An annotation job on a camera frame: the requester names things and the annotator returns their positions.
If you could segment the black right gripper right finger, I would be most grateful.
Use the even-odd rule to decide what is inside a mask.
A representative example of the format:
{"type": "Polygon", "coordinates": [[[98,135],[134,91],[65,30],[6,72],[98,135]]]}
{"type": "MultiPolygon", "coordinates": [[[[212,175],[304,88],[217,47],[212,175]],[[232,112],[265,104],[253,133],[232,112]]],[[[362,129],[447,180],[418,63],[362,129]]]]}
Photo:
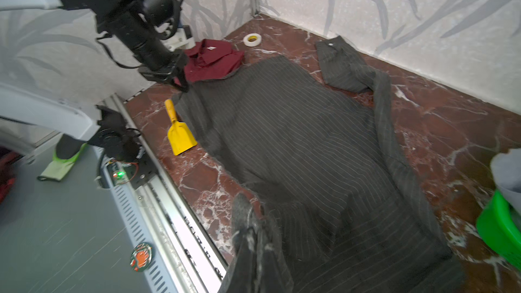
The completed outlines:
{"type": "Polygon", "coordinates": [[[255,292],[292,292],[293,280],[265,229],[257,234],[255,292]]]}

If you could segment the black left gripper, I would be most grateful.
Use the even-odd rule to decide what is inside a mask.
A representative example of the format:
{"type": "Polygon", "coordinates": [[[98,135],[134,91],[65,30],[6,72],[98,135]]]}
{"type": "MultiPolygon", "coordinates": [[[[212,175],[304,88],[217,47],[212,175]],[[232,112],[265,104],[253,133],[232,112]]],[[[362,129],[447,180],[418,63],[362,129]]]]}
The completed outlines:
{"type": "Polygon", "coordinates": [[[188,92],[189,84],[185,76],[185,67],[188,62],[187,54],[183,50],[177,49],[173,51],[170,61],[156,71],[142,65],[138,68],[138,72],[148,81],[171,85],[181,92],[188,92]]]}

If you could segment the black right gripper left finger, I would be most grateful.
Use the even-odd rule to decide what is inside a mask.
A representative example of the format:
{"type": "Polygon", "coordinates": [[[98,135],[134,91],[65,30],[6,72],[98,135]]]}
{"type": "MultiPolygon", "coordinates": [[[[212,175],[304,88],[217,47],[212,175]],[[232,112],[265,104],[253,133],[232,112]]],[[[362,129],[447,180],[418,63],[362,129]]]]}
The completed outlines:
{"type": "Polygon", "coordinates": [[[218,292],[256,292],[256,245],[260,225],[250,200],[242,193],[233,201],[231,227],[236,255],[218,292]]]}

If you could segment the dark grey striped shirt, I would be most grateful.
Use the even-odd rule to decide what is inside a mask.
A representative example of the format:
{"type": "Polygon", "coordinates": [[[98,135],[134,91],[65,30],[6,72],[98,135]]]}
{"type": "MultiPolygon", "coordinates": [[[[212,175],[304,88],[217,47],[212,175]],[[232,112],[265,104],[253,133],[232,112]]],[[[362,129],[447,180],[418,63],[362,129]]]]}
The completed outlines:
{"type": "Polygon", "coordinates": [[[323,82],[284,56],[173,98],[204,150],[276,223],[294,292],[456,292],[465,282],[397,142],[389,76],[342,37],[323,82]]]}

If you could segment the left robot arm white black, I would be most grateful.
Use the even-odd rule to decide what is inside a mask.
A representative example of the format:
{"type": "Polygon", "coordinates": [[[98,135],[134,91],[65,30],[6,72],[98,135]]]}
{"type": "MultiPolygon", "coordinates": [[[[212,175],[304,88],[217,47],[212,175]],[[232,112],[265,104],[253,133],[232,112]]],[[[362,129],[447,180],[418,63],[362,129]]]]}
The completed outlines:
{"type": "Polygon", "coordinates": [[[61,161],[92,145],[137,162],[139,132],[103,98],[143,81],[188,89],[183,1],[1,0],[1,154],[60,134],[61,161]]]}

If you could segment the maroon folded shirt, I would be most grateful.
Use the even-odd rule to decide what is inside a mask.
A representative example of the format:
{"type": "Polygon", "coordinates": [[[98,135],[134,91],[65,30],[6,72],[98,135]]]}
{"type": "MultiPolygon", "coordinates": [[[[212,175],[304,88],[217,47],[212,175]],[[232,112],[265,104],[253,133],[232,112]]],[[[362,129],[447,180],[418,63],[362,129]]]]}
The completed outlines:
{"type": "Polygon", "coordinates": [[[184,73],[189,84],[223,79],[238,69],[244,59],[243,51],[235,50],[229,42],[214,39],[197,42],[184,53],[188,58],[184,73]]]}

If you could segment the yellow toy shovel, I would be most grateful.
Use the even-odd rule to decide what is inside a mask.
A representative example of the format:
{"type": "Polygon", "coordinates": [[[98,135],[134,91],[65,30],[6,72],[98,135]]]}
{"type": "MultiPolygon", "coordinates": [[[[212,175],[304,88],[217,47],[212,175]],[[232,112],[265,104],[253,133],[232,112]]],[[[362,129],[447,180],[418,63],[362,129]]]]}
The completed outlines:
{"type": "Polygon", "coordinates": [[[164,104],[171,122],[167,137],[172,148],[172,152],[175,156],[178,156],[195,147],[198,143],[191,133],[188,125],[178,120],[172,100],[168,99],[164,104]]]}

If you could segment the white tape roll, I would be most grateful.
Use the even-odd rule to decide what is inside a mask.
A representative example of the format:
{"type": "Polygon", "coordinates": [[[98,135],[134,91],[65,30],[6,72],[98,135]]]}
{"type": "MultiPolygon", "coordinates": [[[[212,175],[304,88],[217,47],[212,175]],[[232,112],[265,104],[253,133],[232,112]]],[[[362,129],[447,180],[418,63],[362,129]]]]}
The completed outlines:
{"type": "Polygon", "coordinates": [[[244,37],[243,43],[247,47],[259,46],[262,42],[262,36],[258,33],[251,33],[244,37]]]}

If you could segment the round red sticker badge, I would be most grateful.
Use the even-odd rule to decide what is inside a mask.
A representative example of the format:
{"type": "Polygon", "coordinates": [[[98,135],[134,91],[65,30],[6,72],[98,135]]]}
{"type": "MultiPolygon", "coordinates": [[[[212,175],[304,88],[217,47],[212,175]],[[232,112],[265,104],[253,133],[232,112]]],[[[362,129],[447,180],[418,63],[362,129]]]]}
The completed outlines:
{"type": "Polygon", "coordinates": [[[148,242],[142,242],[134,247],[130,257],[130,267],[135,272],[143,272],[151,266],[153,256],[153,246],[148,242]]]}

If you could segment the small green circuit board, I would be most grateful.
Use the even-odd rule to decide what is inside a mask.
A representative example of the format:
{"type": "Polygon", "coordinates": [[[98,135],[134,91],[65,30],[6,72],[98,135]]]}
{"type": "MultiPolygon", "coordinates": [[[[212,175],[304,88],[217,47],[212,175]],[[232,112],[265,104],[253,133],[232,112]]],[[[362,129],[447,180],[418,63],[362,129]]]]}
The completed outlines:
{"type": "Polygon", "coordinates": [[[106,165],[109,179],[114,186],[131,183],[138,174],[139,166],[137,163],[122,163],[111,160],[106,165]]]}

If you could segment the green plastic basket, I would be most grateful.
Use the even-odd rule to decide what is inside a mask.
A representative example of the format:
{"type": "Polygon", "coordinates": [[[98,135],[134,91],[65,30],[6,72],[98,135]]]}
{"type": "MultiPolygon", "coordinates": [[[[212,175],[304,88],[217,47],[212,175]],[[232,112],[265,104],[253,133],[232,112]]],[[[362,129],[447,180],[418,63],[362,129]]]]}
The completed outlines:
{"type": "Polygon", "coordinates": [[[476,221],[483,242],[520,270],[520,230],[511,216],[511,206],[496,190],[476,221]]]}

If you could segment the light grey shirt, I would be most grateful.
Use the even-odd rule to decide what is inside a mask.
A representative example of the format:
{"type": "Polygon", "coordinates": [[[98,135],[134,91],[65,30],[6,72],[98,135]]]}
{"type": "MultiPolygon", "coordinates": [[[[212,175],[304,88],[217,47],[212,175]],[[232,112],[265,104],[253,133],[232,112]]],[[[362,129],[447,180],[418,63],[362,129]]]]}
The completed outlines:
{"type": "Polygon", "coordinates": [[[520,149],[499,153],[491,160],[491,172],[496,188],[511,207],[520,214],[520,149]]]}

